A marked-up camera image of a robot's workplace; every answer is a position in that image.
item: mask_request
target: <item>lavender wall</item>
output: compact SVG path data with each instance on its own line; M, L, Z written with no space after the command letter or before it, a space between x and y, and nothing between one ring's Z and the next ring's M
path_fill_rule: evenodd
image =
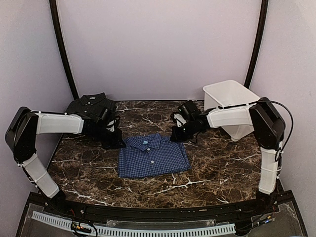
M261 0L59 0L80 95L201 99L202 87L243 83Z
M18 108L63 111L71 101L48 0L5 0L0 7L0 236L15 236L32 185L4 141ZM47 164L58 136L38 138Z
M251 85L256 94L284 103L293 113L295 129L283 156L281 180L293 190L309 236L316 233L315 12L313 0L270 1Z

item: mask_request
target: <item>blue checkered shirt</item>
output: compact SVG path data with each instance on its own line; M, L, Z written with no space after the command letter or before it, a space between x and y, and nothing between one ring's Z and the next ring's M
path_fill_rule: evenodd
M171 142L169 137L152 134L125 140L118 159L118 176L144 178L190 169L182 143Z

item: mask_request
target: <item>curved metal pole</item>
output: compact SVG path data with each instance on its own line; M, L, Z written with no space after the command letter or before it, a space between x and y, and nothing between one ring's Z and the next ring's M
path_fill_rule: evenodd
M249 68L248 68L248 73L247 73L246 80L244 83L244 86L246 88L250 87L253 73L255 71L256 63L258 60L263 30L265 27L265 22L266 22L266 17L267 17L268 2L269 2L269 0L262 0L262 2L261 2L261 10L260 10L256 40L255 40L255 44L253 46L252 56L251 56L251 60L250 60Z
M73 75L71 73L71 69L70 69L70 65L69 65L69 61L68 61L68 57L67 57L67 53L66 53L66 48L65 48L65 44L64 44L64 40L63 40L63 35L61 32L61 28L60 28L56 0L49 0L49 5L50 5L51 16L53 19L53 25L54 25L54 29L55 29L55 35L56 35L56 39L57 39L59 53L60 53L60 57L61 57L61 60L63 62L63 65L64 65L67 81L68 81L71 93L73 95L73 98L78 99L79 98L78 91L77 91L77 88L75 85Z

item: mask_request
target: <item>black metal frame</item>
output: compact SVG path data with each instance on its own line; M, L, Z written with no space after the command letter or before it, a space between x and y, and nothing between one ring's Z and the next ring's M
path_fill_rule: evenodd
M256 35L256 39L255 39L255 44L254 44L253 50L252 50L252 55L251 55L251 59L250 59L250 64L249 64L246 80L244 83L244 86L246 88L250 87L253 73L255 71L255 67L257 64L259 50L260 50L261 41L262 41L263 30L265 27L265 22L266 22L266 17L267 17L268 3L269 3L269 0L262 0L262 2L261 2L261 10L260 10L260 16L259 16L257 35Z
M51 17L53 20L53 25L55 29L55 35L57 39L60 57L64 65L64 69L65 69L65 73L66 73L66 77L67 77L67 81L68 81L71 93L73 95L74 100L76 100L79 98L79 94L75 85L73 75L71 73L70 64L69 64L67 53L66 53L65 43L63 40L63 34L61 31L59 17L58 17L58 9L57 9L56 0L49 0L49 5L50 5Z
M303 235L307 237L307 231L292 191L290 190L285 192L279 192L277 198L278 205L290 201L293 203L293 206L295 208ZM47 201L44 196L31 192L23 210L23 214L19 223L19 228L16 234L17 237L19 237L22 232L22 227L30 203L43 206L45 212L61 215L61 213L56 212L56 210L51 208L50 205L47 206L45 204L47 203ZM106 223L108 220L134 222L183 222L215 219L217 223L235 223L236 227L239 228L240 226L245 226L251 223L251 217L254 216L254 213L241 213L238 210L244 210L245 208L252 206L255 203L255 200L248 200L216 206L177 209L140 209L109 207L85 204L74 201L66 201L66 203L75 211L78 217L96 223ZM272 209L266 210L267 213L270 213L272 211Z

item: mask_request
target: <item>shirt collar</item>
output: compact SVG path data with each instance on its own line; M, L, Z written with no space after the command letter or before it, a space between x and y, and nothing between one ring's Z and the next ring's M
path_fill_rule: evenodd
M140 149L141 151L145 151L147 148L159 149L161 139L162 136L157 133L146 137L130 137L126 139L126 143L131 147L135 147L137 149Z

